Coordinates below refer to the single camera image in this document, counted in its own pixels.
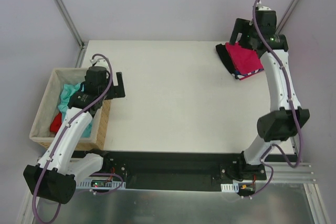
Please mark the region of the teal t shirt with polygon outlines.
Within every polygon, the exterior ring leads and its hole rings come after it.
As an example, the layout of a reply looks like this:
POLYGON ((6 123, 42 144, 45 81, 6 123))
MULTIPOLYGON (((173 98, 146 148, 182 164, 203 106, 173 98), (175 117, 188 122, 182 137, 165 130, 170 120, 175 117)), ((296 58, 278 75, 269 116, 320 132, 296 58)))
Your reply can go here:
MULTIPOLYGON (((60 102, 57 105, 59 112, 61 113, 61 122, 63 122, 66 112, 69 109, 68 103, 70 101, 71 96, 76 93, 77 91, 83 91, 83 86, 81 83, 78 84, 64 84, 63 90, 60 93, 60 102)), ((89 138, 91 135, 92 130, 92 122, 86 127, 82 134, 82 138, 89 138)))

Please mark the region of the pink t shirt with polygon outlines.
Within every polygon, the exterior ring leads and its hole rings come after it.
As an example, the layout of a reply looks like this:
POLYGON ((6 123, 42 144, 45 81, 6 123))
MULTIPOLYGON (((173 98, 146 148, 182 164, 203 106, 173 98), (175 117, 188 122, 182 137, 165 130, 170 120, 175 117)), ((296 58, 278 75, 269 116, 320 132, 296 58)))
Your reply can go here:
POLYGON ((246 74, 257 69, 263 69, 263 65, 254 50, 245 49, 237 42, 234 45, 227 42, 225 47, 236 70, 240 73, 246 74))

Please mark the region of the patterned t shirt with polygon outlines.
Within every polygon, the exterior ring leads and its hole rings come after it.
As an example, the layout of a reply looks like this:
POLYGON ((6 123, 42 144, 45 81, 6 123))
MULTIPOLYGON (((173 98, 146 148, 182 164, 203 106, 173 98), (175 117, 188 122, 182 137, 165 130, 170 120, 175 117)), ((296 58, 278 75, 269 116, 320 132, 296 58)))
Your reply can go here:
POLYGON ((264 71, 264 69, 257 69, 257 70, 254 70, 252 72, 249 72, 249 73, 246 73, 246 74, 242 74, 238 70, 235 70, 235 72, 232 73, 232 76, 236 80, 240 80, 241 81, 241 80, 247 79, 247 78, 249 78, 249 77, 251 77, 251 76, 253 76, 253 75, 257 74, 257 73, 260 73, 262 71, 264 71))

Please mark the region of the wicker basket with cloth liner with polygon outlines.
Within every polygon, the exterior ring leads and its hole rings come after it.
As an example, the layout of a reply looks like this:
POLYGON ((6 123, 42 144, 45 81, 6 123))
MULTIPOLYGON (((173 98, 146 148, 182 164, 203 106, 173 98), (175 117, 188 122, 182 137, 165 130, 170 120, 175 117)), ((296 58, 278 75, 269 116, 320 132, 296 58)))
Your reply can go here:
MULTIPOLYGON (((55 68, 51 72, 43 98, 34 119, 29 138, 48 148, 54 140, 55 134, 50 131, 50 126, 55 116, 59 113, 57 105, 64 84, 78 84, 85 80, 86 68, 55 68)), ((77 151, 89 151, 93 148, 103 149, 109 122, 111 101, 103 102, 92 120, 91 134, 81 138, 75 148, 77 151)))

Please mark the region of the black t shirt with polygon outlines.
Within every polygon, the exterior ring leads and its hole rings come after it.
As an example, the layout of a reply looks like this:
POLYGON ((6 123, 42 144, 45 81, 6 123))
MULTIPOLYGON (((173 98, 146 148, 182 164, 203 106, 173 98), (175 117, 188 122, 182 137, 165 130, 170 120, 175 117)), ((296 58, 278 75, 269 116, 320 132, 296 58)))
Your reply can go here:
POLYGON ((215 47, 216 52, 221 60, 221 62, 223 63, 224 67, 227 69, 227 71, 235 78, 238 79, 237 75, 236 75, 236 68, 232 62, 232 59, 225 47, 225 45, 223 44, 218 44, 215 47))

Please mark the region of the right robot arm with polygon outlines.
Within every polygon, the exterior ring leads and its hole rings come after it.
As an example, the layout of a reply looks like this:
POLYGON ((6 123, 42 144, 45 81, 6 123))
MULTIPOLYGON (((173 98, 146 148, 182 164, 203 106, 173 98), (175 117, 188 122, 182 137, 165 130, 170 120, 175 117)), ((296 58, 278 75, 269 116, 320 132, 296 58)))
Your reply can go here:
POLYGON ((241 56, 239 44, 201 41, 129 41, 118 62, 125 72, 126 97, 113 102, 109 132, 121 151, 224 152, 226 176, 248 179, 280 143, 309 118, 295 97, 283 36, 274 57, 257 61, 265 74, 235 81, 221 59, 241 56))

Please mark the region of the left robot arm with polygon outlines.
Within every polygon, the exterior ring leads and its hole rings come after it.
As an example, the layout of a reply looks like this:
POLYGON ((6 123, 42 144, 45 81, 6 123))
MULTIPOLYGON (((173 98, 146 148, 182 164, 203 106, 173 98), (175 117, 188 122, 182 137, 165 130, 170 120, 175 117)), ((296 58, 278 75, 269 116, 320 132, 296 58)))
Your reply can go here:
POLYGON ((66 204, 76 186, 97 173, 106 176, 111 164, 104 151, 90 150, 80 161, 70 163, 71 156, 87 126, 105 100, 123 98, 123 84, 114 86, 112 71, 107 67, 91 66, 85 80, 69 99, 65 118, 51 145, 36 165, 27 165, 24 179, 33 196, 66 204))

